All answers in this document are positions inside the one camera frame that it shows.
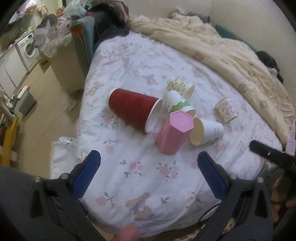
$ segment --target mattress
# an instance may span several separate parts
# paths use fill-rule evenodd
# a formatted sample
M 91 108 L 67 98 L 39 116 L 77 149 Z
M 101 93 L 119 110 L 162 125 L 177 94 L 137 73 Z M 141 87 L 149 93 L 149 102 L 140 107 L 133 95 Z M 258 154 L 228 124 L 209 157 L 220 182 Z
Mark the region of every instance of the mattress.
M 106 106 L 106 97 L 113 88 L 123 88 L 162 98 L 167 82 L 176 77 L 195 85 L 189 103 L 196 116 L 221 122 L 225 134 L 222 140 L 199 147 L 188 140 L 175 155 L 166 155 L 155 145 L 167 116 L 164 109 L 154 129 L 144 134 L 118 118 Z M 229 124 L 214 110 L 226 96 L 238 113 Z M 253 139 L 282 149 L 268 124 L 214 71 L 141 34 L 106 40 L 97 49 L 86 79 L 75 142 L 76 163 L 91 150 L 102 157 L 82 202 L 90 219 L 110 234 L 128 224 L 136 226 L 141 237 L 188 227 L 220 202 L 197 166 L 198 154 L 207 151 L 228 173 L 251 180 L 264 162 L 248 148 Z

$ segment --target white paper cup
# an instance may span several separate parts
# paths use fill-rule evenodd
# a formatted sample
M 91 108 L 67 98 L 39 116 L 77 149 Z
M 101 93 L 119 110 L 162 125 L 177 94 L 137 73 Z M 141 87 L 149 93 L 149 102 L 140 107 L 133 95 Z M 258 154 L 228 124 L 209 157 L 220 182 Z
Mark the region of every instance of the white paper cup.
M 237 117 L 237 113 L 235 112 L 230 97 L 225 97 L 220 100 L 216 105 L 215 108 L 222 116 L 225 123 L 229 123 Z
M 169 113 L 182 110 L 192 117 L 196 114 L 196 110 L 175 90 L 167 92 L 163 101 Z
M 154 106 L 152 107 L 148 119 L 145 125 L 145 132 L 149 133 L 152 131 L 153 127 L 155 126 L 158 118 L 160 117 L 161 109 L 163 107 L 163 101 L 162 99 L 159 99 L 155 102 Z
M 170 81 L 166 88 L 167 91 L 177 91 L 187 101 L 192 96 L 194 89 L 194 85 L 186 83 L 178 78 L 175 78 L 174 80 Z
M 214 143 L 221 140 L 224 135 L 223 125 L 214 121 L 194 118 L 193 125 L 189 140 L 195 146 Z

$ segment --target screw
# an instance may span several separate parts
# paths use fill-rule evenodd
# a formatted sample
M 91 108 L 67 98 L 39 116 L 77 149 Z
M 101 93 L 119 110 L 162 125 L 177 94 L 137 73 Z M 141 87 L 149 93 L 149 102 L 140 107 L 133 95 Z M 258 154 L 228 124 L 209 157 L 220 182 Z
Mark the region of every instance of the screw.
M 41 177 L 35 177 L 34 182 L 38 183 L 41 181 Z
M 260 183 L 263 183 L 264 179 L 262 177 L 259 177 L 259 178 L 257 178 L 257 181 L 260 182 Z
M 230 173 L 229 174 L 230 179 L 235 180 L 237 179 L 237 175 L 235 173 Z
M 69 177 L 69 174 L 68 173 L 63 173 L 61 176 L 60 176 L 60 178 L 62 178 L 62 179 L 67 179 Z

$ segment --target blanket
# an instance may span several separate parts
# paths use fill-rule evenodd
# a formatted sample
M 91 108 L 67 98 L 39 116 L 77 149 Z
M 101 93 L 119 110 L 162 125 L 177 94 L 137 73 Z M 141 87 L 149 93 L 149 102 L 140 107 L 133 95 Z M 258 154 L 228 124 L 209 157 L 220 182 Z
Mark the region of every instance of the blanket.
M 172 19 L 132 16 L 127 26 L 188 54 L 217 72 L 239 90 L 286 146 L 295 110 L 286 89 L 249 46 L 221 38 L 210 24 L 197 16 L 177 13 Z

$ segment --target red corrugated cup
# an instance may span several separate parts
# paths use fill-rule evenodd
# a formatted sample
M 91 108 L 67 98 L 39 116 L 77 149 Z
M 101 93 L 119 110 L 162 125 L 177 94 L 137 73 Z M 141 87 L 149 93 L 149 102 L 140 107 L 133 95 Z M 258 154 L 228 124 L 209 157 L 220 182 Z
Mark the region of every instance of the red corrugated cup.
M 115 88 L 107 97 L 107 106 L 116 115 L 149 133 L 155 126 L 163 101 L 152 96 Z

